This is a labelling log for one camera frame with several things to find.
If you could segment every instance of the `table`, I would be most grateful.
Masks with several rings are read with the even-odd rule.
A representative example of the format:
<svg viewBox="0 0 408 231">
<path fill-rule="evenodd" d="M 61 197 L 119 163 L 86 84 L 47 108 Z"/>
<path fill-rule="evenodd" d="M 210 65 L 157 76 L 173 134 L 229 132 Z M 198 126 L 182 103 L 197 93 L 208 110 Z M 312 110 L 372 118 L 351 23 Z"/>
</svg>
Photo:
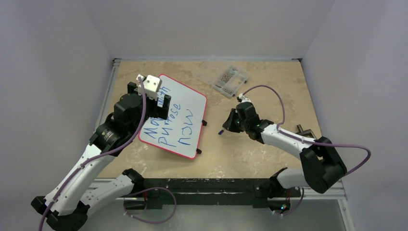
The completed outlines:
<svg viewBox="0 0 408 231">
<path fill-rule="evenodd" d="M 283 167 L 300 167 L 300 161 L 278 148 L 251 140 L 245 133 L 224 132 L 222 124 L 230 109 L 237 105 L 236 99 L 228 99 L 209 85 L 192 77 L 203 62 L 159 62 L 122 61 L 109 110 L 120 96 L 127 92 L 130 81 L 137 82 L 138 74 L 159 76 L 166 74 L 208 97 L 199 149 L 203 151 L 193 160 L 166 152 L 135 140 L 110 163 L 98 176 L 116 178 L 123 170 L 133 168 L 146 178 L 269 178 Z M 251 74 L 248 83 L 238 91 L 266 84 L 273 87 L 282 97 L 286 109 L 286 123 L 289 131 L 297 132 L 296 125 L 312 129 L 321 136 L 319 124 L 310 99 L 302 67 L 299 62 L 236 62 Z M 266 88 L 257 88 L 246 94 L 254 104 L 261 119 L 274 122 L 282 120 L 278 98 Z"/>
</svg>

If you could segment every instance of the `clear plastic container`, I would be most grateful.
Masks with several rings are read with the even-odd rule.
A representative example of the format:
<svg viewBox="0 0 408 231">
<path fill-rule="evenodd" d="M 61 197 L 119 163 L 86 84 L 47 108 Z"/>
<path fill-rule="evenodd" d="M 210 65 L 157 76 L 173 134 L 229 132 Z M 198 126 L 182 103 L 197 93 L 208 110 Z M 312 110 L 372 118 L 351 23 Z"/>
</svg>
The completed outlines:
<svg viewBox="0 0 408 231">
<path fill-rule="evenodd" d="M 194 78 L 211 85 L 228 98 L 234 97 L 242 84 L 249 79 L 249 73 L 231 61 L 212 56 L 193 74 Z"/>
</svg>

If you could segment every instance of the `wall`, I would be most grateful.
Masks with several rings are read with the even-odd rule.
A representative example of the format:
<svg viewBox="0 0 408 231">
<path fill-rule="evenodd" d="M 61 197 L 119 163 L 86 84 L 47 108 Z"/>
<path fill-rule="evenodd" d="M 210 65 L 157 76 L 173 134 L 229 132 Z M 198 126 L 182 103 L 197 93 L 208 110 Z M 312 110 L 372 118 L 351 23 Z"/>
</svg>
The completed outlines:
<svg viewBox="0 0 408 231">
<path fill-rule="evenodd" d="M 337 0 L 302 63 L 324 135 L 371 148 L 345 177 L 357 230 L 406 230 L 408 1 Z M 365 153 L 341 150 L 348 168 Z"/>
<path fill-rule="evenodd" d="M 84 0 L 113 57 L 302 57 L 334 0 Z"/>
<path fill-rule="evenodd" d="M 0 227 L 36 230 L 30 202 L 84 151 L 112 59 L 79 0 L 2 0 L 0 31 Z"/>
</svg>

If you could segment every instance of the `whiteboard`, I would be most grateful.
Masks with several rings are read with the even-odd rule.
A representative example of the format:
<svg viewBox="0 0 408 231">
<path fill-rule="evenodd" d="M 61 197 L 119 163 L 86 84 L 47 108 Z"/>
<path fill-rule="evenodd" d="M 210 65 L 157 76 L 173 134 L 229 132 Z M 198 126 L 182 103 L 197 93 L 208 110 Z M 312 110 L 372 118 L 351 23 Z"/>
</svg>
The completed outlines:
<svg viewBox="0 0 408 231">
<path fill-rule="evenodd" d="M 164 95 L 170 95 L 167 120 L 149 118 L 143 125 L 139 140 L 186 158 L 194 159 L 202 128 L 207 97 L 198 91 L 160 75 L 162 85 L 158 105 L 163 106 Z"/>
</svg>

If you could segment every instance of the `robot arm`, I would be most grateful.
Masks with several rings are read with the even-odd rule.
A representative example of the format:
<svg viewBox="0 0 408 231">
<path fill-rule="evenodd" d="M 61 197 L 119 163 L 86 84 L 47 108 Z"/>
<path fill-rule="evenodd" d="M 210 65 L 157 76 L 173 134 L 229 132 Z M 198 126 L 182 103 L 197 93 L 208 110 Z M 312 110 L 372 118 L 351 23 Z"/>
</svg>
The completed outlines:
<svg viewBox="0 0 408 231">
<path fill-rule="evenodd" d="M 143 81 L 147 96 L 144 121 L 141 121 L 143 101 L 140 85 L 130 82 L 127 85 L 127 94 L 115 104 L 114 112 L 108 115 L 106 121 L 97 127 L 90 138 L 89 145 L 67 176 L 45 197 L 38 196 L 31 202 L 40 214 L 43 214 L 52 202 L 47 213 L 47 223 L 54 230 L 78 230 L 96 210 L 138 187 L 133 177 L 137 172 L 127 170 L 115 180 L 85 193 L 99 173 L 120 154 L 121 150 L 82 165 L 84 161 L 114 150 L 127 142 L 135 133 L 139 123 L 144 123 L 149 117 L 167 119 L 171 97 L 165 95 L 163 106 L 157 105 L 161 79 L 150 75 L 138 77 Z M 78 172 L 67 181 L 74 171 Z M 60 196 L 57 200 L 53 200 L 62 186 L 64 189 Z"/>
<path fill-rule="evenodd" d="M 242 94 L 237 99 L 240 103 L 231 109 L 227 121 L 223 124 L 224 129 L 245 132 L 252 140 L 278 147 L 300 159 L 302 163 L 302 168 L 284 168 L 272 176 L 271 180 L 277 188 L 303 186 L 311 187 L 318 193 L 325 193 L 346 174 L 347 169 L 335 148 L 304 143 L 304 141 L 331 143 L 329 139 L 321 137 L 314 140 L 279 128 L 269 120 L 259 119 L 250 99 Z"/>
</svg>

